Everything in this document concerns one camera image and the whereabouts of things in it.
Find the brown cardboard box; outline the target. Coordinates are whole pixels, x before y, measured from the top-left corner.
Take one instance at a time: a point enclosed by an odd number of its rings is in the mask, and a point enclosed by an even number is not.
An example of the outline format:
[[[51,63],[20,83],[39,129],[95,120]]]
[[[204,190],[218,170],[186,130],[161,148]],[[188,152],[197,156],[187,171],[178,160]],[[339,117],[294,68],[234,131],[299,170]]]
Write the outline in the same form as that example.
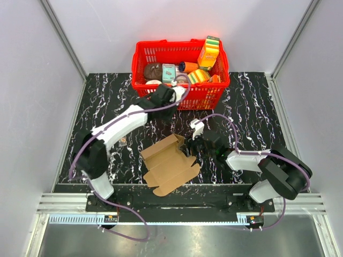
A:
[[[154,195],[164,197],[198,176],[200,165],[180,150],[183,143],[183,136],[171,134],[140,152],[148,169],[143,179]]]

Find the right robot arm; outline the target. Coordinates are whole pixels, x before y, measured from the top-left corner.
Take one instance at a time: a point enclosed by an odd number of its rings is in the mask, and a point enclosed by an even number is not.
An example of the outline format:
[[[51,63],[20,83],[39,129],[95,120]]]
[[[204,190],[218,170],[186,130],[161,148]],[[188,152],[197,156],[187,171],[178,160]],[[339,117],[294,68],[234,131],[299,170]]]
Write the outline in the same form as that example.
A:
[[[256,212],[263,202],[279,196],[294,200],[308,189],[312,177],[311,169],[284,146],[261,152],[237,152],[227,147],[222,137],[213,131],[185,138],[180,150],[187,157],[199,154],[211,157],[216,166],[224,170],[261,173],[265,179],[255,183],[243,200],[250,212]]]

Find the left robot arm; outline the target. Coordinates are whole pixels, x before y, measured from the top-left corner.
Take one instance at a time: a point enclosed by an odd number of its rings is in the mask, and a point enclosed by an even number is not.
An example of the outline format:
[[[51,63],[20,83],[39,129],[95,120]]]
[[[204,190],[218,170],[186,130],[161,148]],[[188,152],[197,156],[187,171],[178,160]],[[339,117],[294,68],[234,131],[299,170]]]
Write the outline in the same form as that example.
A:
[[[113,145],[151,120],[173,116],[185,92],[182,86],[160,84],[154,92],[135,99],[117,117],[79,135],[69,175],[73,176],[75,168],[82,171],[92,190],[99,195],[97,204],[103,211],[112,211],[116,205],[114,188],[107,176],[109,151]]]

